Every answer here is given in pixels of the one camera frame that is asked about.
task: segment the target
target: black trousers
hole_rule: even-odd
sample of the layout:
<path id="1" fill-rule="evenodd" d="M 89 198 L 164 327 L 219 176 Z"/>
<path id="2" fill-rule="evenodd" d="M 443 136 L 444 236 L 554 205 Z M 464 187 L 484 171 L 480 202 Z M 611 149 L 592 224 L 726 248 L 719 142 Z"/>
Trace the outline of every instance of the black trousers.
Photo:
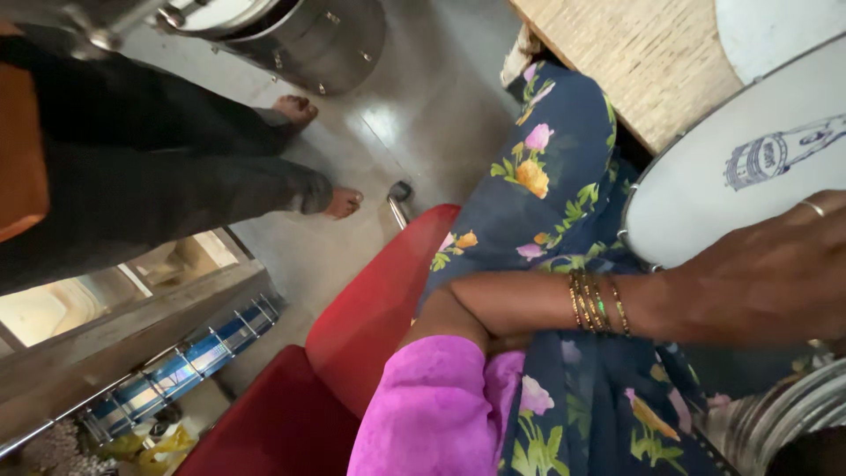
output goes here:
<path id="1" fill-rule="evenodd" d="M 0 243 L 0 295 L 332 200 L 325 176 L 278 156 L 293 131 L 276 111 L 120 55 L 84 62 L 18 36 L 0 38 L 0 61 L 36 84 L 50 191 L 47 216 Z"/>

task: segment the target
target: grey tile floor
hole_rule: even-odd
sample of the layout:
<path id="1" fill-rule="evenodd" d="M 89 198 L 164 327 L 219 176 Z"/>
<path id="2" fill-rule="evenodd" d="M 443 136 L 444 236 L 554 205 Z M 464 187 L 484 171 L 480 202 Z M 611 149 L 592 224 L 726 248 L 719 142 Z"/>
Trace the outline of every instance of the grey tile floor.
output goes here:
<path id="1" fill-rule="evenodd" d="M 498 79 L 520 28 L 506 0 L 382 2 L 388 31 L 376 70 L 347 95 L 306 95 L 320 116 L 285 152 L 364 192 L 362 209 L 338 222 L 269 213 L 233 226 L 291 303 L 272 334 L 225 369 L 236 390 L 282 347 L 305 342 L 314 319 L 398 232 L 385 204 L 393 182 L 412 184 L 417 213 L 464 202 L 519 110 Z M 124 54 L 250 106 L 302 94 L 202 40 L 145 27 Z"/>

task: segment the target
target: red chair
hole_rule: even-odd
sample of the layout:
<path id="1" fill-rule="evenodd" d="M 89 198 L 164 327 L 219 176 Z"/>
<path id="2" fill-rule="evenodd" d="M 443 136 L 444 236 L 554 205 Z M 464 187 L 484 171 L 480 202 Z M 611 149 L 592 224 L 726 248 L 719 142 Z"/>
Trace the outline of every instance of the red chair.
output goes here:
<path id="1" fill-rule="evenodd" d="M 346 474 L 361 417 L 459 210 L 431 208 L 391 240 L 317 319 L 305 348 L 279 352 L 176 476 Z"/>

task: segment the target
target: wooden surface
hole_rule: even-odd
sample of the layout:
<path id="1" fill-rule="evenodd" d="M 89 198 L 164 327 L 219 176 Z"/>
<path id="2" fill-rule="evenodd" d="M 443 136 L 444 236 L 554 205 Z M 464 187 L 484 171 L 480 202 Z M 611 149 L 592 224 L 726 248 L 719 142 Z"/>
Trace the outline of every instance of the wooden surface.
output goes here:
<path id="1" fill-rule="evenodd" d="M 569 68 L 589 75 L 652 152 L 742 87 L 714 0 L 510 0 Z"/>
<path id="2" fill-rule="evenodd" d="M 230 320 L 269 283 L 258 262 L 230 266 L 0 359 L 0 441 L 55 418 L 198 326 Z"/>

